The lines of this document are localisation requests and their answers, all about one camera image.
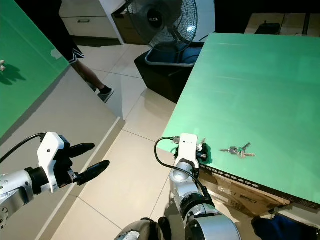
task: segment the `person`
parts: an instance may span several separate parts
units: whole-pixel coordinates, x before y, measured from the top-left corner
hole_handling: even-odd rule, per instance
[[[15,0],[15,2],[77,73],[89,83],[92,90],[99,90],[99,98],[106,103],[113,95],[114,89],[103,84],[89,67],[79,61],[84,55],[72,40],[59,15],[62,0]]]

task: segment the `fan grille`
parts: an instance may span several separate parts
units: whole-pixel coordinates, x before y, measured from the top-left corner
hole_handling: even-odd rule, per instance
[[[126,0],[126,4],[137,32],[156,50],[180,52],[195,38],[198,26],[195,0]],[[148,13],[155,10],[159,19],[158,15],[150,19]],[[154,27],[150,20],[158,20],[160,27]]]

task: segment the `green panel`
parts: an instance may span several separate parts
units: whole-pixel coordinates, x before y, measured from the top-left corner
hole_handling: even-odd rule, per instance
[[[56,51],[13,0],[0,0],[0,138],[69,65]]]
[[[163,135],[181,133],[206,137],[207,165],[320,204],[320,38],[211,34]]]

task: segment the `power cord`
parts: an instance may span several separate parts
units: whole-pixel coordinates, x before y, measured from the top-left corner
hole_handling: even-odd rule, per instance
[[[204,197],[205,197],[206,199],[210,199],[210,200],[211,200],[211,197],[210,197],[210,195],[209,195],[209,193],[208,193],[207,188],[202,185],[202,183],[199,181],[199,179],[197,179],[195,176],[193,176],[190,172],[187,172],[186,170],[183,170],[183,169],[178,168],[178,167],[176,167],[176,166],[171,166],[171,165],[165,164],[165,163],[163,163],[163,162],[159,159],[158,153],[157,153],[157,145],[158,145],[158,143],[159,143],[160,141],[166,140],[166,139],[173,141],[173,140],[174,140],[174,137],[168,137],[168,136],[161,137],[161,138],[159,138],[159,139],[155,142],[155,144],[154,144],[154,155],[155,155],[155,158],[156,158],[156,160],[158,161],[158,163],[160,163],[162,166],[164,166],[164,167],[166,167],[166,168],[174,169],[174,170],[177,170],[177,171],[180,171],[180,172],[183,172],[183,173],[189,175],[189,176],[200,186],[200,188],[201,188],[201,190],[202,190],[202,192],[203,192]]]
[[[35,135],[29,136],[27,137],[25,140],[23,140],[22,142],[18,143],[17,145],[15,145],[10,151],[8,151],[2,158],[0,158],[0,164],[2,164],[7,157],[9,157],[14,151],[16,151],[18,148],[20,148],[23,144],[29,142],[32,139],[35,139],[37,137],[41,138],[45,133],[37,133]]]

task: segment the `white cabinet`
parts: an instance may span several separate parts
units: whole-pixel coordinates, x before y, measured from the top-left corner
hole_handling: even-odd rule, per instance
[[[68,31],[75,36],[96,38],[117,38],[109,19],[106,16],[63,17]]]
[[[118,38],[99,0],[63,0],[59,14],[70,35]]]
[[[106,12],[99,0],[63,0],[60,8],[60,16],[67,17],[101,17]]]

